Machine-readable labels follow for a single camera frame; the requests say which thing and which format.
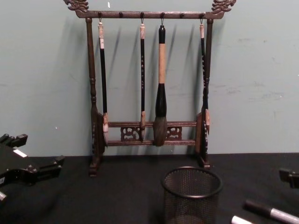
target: carved dragon finial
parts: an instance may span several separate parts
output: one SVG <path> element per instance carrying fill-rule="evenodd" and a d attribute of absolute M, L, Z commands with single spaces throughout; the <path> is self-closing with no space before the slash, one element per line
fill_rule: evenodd
<path fill-rule="evenodd" d="M 88 11 L 88 2 L 86 0 L 64 0 L 66 5 L 68 6 L 69 10 L 72 11 L 81 11 L 83 13 L 86 13 Z"/>
<path fill-rule="evenodd" d="M 229 12 L 231 8 L 229 6 L 233 6 L 236 3 L 236 0 L 214 0 L 212 4 L 213 14 L 218 14 L 221 12 Z"/>

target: light green wall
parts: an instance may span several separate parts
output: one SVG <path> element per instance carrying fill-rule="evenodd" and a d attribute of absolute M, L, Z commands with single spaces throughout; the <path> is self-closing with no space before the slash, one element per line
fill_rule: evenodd
<path fill-rule="evenodd" d="M 90 10 L 210 11 L 212 1 L 90 0 Z M 297 152 L 299 30 L 296 0 L 237 0 L 214 22 L 209 153 Z M 90 155 L 86 26 L 63 0 L 3 1 L 0 134 L 29 135 L 30 156 Z M 97 105 L 102 111 L 98 20 L 93 21 Z M 103 19 L 110 121 L 140 119 L 139 20 Z M 146 25 L 147 120 L 155 117 L 157 30 Z M 202 99 L 199 21 L 164 20 L 167 119 L 193 120 Z M 186 129 L 184 137 L 190 130 Z M 111 130 L 110 137 L 117 138 Z M 184 154 L 186 147 L 109 147 L 113 154 Z"/>

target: black table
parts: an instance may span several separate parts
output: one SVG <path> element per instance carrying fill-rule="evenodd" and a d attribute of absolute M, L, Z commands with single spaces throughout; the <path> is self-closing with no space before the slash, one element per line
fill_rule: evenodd
<path fill-rule="evenodd" d="M 90 157 L 66 157 L 60 177 L 26 187 L 7 185 L 9 198 L 0 205 L 1 224 L 160 224 L 161 177 L 173 168 L 197 166 L 188 155 L 106 156 L 98 176 L 88 176 Z M 223 180 L 218 224 L 233 215 L 257 224 L 276 221 L 242 208 L 246 198 L 299 216 L 299 189 L 279 179 L 279 169 L 299 172 L 299 154 L 209 155 L 211 171 Z M 53 158 L 32 158 L 42 164 Z"/>

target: wooden brush stand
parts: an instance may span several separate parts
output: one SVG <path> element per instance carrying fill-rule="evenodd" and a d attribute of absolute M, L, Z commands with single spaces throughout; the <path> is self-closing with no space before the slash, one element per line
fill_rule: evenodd
<path fill-rule="evenodd" d="M 211 67 L 211 47 L 212 47 L 212 29 L 214 20 L 221 19 L 225 12 L 231 10 L 236 0 L 214 0 L 211 12 L 141 12 L 141 11 L 89 11 L 86 0 L 64 0 L 68 8 L 76 12 L 77 17 L 85 18 L 88 47 L 88 67 L 89 80 L 91 87 L 91 124 L 92 124 L 92 148 L 93 156 L 89 167 L 89 175 L 96 176 L 100 166 L 100 161 L 105 151 L 105 141 L 103 134 L 103 115 L 98 112 L 96 106 L 96 88 L 95 88 L 95 66 L 93 52 L 93 18 L 119 18 L 119 19 L 140 19 L 141 13 L 145 19 L 203 19 L 207 21 L 206 32 L 206 76 L 210 77 Z M 119 128 L 121 131 L 120 140 L 109 140 L 107 146 L 141 146 L 153 145 L 153 140 L 140 140 L 140 122 L 109 122 L 109 128 Z M 184 145 L 195 146 L 195 154 L 199 165 L 204 168 L 210 168 L 207 154 L 207 145 L 203 147 L 202 142 L 206 141 L 203 134 L 200 115 L 197 114 L 195 121 L 168 121 L 167 137 L 165 146 Z M 152 128 L 153 122 L 146 122 L 146 128 Z M 193 127 L 196 129 L 194 140 L 182 139 L 182 128 Z"/>

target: metal hook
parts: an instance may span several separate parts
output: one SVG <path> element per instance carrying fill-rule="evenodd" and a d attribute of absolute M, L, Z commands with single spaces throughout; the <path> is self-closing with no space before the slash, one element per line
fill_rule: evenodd
<path fill-rule="evenodd" d="M 165 15 L 165 13 L 161 13 L 161 23 L 162 23 L 162 26 L 163 26 L 163 22 L 164 22 L 164 15 Z"/>
<path fill-rule="evenodd" d="M 99 17 L 99 21 L 101 22 L 102 21 L 102 13 L 101 12 L 98 13 L 98 17 Z"/>
<path fill-rule="evenodd" d="M 141 23 L 143 23 L 143 18 L 144 18 L 144 12 L 141 12 L 141 13 L 140 13 Z"/>

